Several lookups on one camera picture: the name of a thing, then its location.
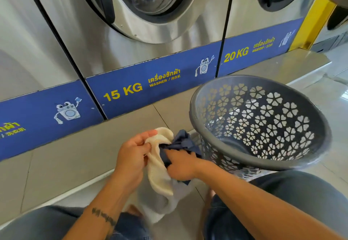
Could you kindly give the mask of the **person's left hand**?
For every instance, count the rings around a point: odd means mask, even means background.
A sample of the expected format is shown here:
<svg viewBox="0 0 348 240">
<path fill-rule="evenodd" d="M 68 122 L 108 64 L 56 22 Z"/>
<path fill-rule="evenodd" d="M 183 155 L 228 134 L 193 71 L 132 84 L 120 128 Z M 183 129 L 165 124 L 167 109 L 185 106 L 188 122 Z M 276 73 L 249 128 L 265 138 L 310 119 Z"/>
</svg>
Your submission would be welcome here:
<svg viewBox="0 0 348 240">
<path fill-rule="evenodd" d="M 148 158 L 138 154 L 137 146 L 143 145 L 147 138 L 156 134 L 156 129 L 148 130 L 135 135 L 121 145 L 112 179 L 123 191 L 131 193 L 140 184 Z"/>
</svg>

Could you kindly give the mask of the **person's right hand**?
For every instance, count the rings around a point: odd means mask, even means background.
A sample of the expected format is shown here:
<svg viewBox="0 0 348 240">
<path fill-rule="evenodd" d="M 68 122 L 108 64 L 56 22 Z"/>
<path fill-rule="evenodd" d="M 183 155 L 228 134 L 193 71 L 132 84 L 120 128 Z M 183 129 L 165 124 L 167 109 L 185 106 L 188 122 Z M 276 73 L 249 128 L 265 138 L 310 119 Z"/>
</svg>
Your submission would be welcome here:
<svg viewBox="0 0 348 240">
<path fill-rule="evenodd" d="M 178 181 L 188 181 L 198 177 L 203 159 L 196 157 L 194 152 L 186 150 L 165 150 L 171 164 L 167 167 L 169 176 Z"/>
</svg>

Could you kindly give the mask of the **cream cloth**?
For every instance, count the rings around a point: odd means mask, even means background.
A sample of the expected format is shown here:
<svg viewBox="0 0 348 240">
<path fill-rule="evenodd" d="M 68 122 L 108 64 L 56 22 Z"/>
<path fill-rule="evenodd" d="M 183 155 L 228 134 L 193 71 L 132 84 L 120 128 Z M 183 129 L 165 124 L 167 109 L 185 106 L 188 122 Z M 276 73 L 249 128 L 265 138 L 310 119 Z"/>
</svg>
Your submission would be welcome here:
<svg viewBox="0 0 348 240">
<path fill-rule="evenodd" d="M 148 179 L 153 190 L 165 197 L 173 196 L 172 179 L 168 175 L 167 168 L 160 157 L 159 145 L 170 145 L 174 139 L 172 131 L 165 127 L 156 128 L 157 134 L 146 139 L 145 143 L 151 145 L 151 150 L 147 153 Z"/>
</svg>

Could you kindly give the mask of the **dark blue cloth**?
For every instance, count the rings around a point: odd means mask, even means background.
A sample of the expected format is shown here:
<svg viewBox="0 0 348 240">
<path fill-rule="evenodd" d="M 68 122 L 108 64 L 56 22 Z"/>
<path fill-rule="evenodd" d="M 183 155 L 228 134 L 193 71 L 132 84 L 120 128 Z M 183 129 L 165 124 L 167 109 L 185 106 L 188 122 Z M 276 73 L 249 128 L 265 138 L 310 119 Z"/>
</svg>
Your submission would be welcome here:
<svg viewBox="0 0 348 240">
<path fill-rule="evenodd" d="M 168 176 L 167 168 L 172 164 L 166 154 L 167 150 L 183 150 L 187 154 L 194 153 L 196 155 L 196 158 L 203 161 L 200 148 L 198 147 L 198 145 L 195 145 L 190 134 L 185 130 L 180 130 L 176 135 L 174 135 L 170 129 L 165 127 L 160 127 L 156 130 L 159 138 L 161 139 L 158 145 L 159 161 L 158 163 L 156 163 L 156 166 L 161 172 L 163 172 L 163 176 L 166 176 L 166 179 L 170 179 L 170 176 Z"/>
</svg>

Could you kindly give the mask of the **white mesh cloth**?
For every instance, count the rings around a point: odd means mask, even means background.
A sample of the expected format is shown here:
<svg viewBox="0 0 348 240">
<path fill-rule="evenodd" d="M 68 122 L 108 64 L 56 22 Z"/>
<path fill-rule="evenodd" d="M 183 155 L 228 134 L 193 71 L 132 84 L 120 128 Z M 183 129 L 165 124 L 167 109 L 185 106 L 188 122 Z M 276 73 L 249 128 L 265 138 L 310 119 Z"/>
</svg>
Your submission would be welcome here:
<svg viewBox="0 0 348 240">
<path fill-rule="evenodd" d="M 146 222 L 155 224 L 163 216 L 172 213 L 178 202 L 194 190 L 194 181 L 191 180 L 186 184 L 185 182 L 172 180 L 174 194 L 167 197 L 155 192 L 148 178 L 144 177 L 136 191 L 128 198 L 124 210 L 127 210 L 130 205 L 134 206 Z"/>
</svg>

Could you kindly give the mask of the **person's left forearm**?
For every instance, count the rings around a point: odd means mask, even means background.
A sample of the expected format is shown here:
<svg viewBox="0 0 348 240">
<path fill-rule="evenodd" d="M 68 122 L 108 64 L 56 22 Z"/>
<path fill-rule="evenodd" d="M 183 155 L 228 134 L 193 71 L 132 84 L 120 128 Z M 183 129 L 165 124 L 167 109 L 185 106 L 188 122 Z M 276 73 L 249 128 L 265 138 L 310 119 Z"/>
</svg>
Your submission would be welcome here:
<svg viewBox="0 0 348 240">
<path fill-rule="evenodd" d="M 109 240 L 120 213 L 143 178 L 143 172 L 115 170 L 62 240 Z"/>
</svg>

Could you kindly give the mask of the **person's right forearm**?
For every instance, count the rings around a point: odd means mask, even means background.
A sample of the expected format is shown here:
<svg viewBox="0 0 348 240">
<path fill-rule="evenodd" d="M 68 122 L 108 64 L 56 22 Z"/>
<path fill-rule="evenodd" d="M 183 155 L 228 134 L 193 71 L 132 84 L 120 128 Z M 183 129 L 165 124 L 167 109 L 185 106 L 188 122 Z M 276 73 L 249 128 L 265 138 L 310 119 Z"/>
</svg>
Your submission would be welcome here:
<svg viewBox="0 0 348 240">
<path fill-rule="evenodd" d="M 198 178 L 255 240 L 348 240 L 297 207 L 205 161 Z"/>
</svg>

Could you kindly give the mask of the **person's right leg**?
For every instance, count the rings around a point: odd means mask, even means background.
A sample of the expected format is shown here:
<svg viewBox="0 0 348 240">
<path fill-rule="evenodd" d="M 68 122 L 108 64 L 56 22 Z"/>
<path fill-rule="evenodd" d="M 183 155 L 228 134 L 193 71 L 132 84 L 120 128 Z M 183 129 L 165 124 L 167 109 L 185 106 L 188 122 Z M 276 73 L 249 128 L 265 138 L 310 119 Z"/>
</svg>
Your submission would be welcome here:
<svg viewBox="0 0 348 240">
<path fill-rule="evenodd" d="M 204 199 L 204 206 L 202 208 L 201 217 L 199 221 L 197 240 L 204 240 L 204 237 L 203 237 L 204 224 L 205 224 L 205 220 L 208 215 L 208 211 L 210 209 L 211 201 L 214 195 L 215 195 L 215 192 L 211 188 L 208 188 L 205 199 Z"/>
</svg>

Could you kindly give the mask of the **person's leg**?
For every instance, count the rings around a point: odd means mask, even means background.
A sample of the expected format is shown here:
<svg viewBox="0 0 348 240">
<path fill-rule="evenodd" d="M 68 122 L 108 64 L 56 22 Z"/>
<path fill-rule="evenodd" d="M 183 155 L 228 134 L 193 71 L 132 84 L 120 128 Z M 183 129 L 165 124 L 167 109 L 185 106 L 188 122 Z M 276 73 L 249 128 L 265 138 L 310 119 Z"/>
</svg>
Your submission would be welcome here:
<svg viewBox="0 0 348 240">
<path fill-rule="evenodd" d="M 204 224 L 205 224 L 205 220 L 208 215 L 208 211 L 210 209 L 211 201 L 214 195 L 215 195 L 215 192 L 211 188 L 208 188 L 205 199 L 204 199 L 204 206 L 202 208 L 201 217 L 199 221 L 197 240 L 204 240 L 204 237 L 203 237 Z"/>
<path fill-rule="evenodd" d="M 132 204 L 128 205 L 125 210 L 126 213 L 129 213 L 133 216 L 137 216 L 139 218 L 143 218 L 143 214 L 138 210 L 138 208 Z"/>
</svg>

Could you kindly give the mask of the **person's left leg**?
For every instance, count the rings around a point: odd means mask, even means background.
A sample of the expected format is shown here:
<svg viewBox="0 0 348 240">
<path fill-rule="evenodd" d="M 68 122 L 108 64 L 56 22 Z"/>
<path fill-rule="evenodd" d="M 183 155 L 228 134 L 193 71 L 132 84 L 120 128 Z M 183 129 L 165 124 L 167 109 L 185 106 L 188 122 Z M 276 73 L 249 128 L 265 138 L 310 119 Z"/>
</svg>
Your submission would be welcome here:
<svg viewBox="0 0 348 240">
<path fill-rule="evenodd" d="M 137 216 L 139 218 L 143 218 L 143 214 L 138 210 L 138 208 L 132 204 L 128 205 L 125 210 L 126 213 L 129 213 L 133 216 Z"/>
</svg>

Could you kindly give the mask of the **grey plastic laundry basket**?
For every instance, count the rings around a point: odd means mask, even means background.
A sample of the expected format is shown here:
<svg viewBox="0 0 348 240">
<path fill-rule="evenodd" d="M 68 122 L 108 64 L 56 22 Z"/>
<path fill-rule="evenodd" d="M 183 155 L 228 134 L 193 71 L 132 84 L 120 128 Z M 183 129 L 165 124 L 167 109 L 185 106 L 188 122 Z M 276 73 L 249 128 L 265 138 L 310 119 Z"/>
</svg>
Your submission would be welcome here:
<svg viewBox="0 0 348 240">
<path fill-rule="evenodd" d="M 202 158 L 246 181 L 307 168 L 332 143 L 327 119 L 307 96 L 252 75 L 227 75 L 201 85 L 191 98 L 189 117 Z"/>
</svg>

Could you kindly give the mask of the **stainless steel washing machine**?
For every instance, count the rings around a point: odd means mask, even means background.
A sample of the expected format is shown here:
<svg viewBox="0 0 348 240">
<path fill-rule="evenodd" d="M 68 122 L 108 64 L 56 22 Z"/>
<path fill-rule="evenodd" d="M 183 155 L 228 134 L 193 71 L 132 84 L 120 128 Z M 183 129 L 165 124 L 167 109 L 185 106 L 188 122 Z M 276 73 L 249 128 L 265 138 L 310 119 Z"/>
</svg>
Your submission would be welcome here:
<svg viewBox="0 0 348 240">
<path fill-rule="evenodd" d="M 286 53 L 315 0 L 231 0 L 216 77 Z"/>
<path fill-rule="evenodd" d="M 206 0 L 195 23 L 164 44 L 132 40 L 86 0 L 39 0 L 108 119 L 215 77 L 230 0 Z"/>
<path fill-rule="evenodd" d="M 103 121 L 35 0 L 0 0 L 0 162 Z"/>
<path fill-rule="evenodd" d="M 346 42 L 348 42 L 348 9 L 336 5 L 310 50 L 324 53 Z"/>
</svg>

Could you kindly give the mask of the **blue denim shorts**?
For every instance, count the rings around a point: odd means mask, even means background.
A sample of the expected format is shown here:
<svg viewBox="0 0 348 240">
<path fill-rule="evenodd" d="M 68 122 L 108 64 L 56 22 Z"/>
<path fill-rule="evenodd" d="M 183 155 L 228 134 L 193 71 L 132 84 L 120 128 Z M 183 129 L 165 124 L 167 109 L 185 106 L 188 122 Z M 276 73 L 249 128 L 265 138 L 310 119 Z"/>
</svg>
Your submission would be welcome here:
<svg viewBox="0 0 348 240">
<path fill-rule="evenodd" d="M 348 238 L 348 199 L 321 178 L 288 170 L 259 177 L 250 184 Z M 35 209 L 0 230 L 0 240 L 62 240 L 83 211 L 83 207 L 57 205 Z M 255 240 L 217 195 L 208 209 L 203 236 L 205 240 Z M 121 213 L 110 240 L 152 240 L 152 237 L 142 218 Z"/>
</svg>

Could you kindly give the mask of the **round washing machine door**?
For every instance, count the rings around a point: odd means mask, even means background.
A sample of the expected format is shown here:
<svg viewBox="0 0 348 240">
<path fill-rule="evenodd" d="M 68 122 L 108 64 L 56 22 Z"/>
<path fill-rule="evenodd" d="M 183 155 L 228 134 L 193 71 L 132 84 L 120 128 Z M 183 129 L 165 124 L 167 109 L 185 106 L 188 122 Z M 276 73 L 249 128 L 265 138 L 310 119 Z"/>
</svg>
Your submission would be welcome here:
<svg viewBox="0 0 348 240">
<path fill-rule="evenodd" d="M 197 20 L 206 0 L 86 0 L 124 36 L 147 44 L 169 43 Z"/>
</svg>

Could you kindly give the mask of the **yellow post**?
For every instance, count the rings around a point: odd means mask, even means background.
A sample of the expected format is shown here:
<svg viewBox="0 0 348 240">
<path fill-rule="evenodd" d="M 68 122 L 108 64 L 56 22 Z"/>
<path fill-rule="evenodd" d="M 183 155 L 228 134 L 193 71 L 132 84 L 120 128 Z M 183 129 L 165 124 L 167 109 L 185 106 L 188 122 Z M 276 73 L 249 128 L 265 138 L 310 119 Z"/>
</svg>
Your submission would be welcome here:
<svg viewBox="0 0 348 240">
<path fill-rule="evenodd" d="M 295 49 L 309 50 L 336 6 L 335 3 L 329 0 L 315 0 L 297 32 L 289 51 Z"/>
</svg>

